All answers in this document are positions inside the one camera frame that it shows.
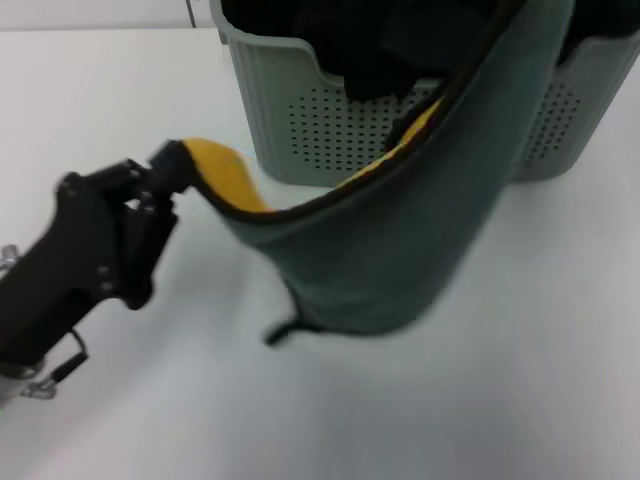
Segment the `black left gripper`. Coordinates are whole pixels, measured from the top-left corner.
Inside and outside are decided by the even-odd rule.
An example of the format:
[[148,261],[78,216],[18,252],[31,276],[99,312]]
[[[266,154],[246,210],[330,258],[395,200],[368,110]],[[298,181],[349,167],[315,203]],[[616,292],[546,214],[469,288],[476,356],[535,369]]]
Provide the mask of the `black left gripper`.
[[186,146],[171,140],[147,167],[127,159],[62,180],[48,230],[1,280],[2,362],[37,364],[105,300],[146,305],[177,223],[172,197],[192,171]]

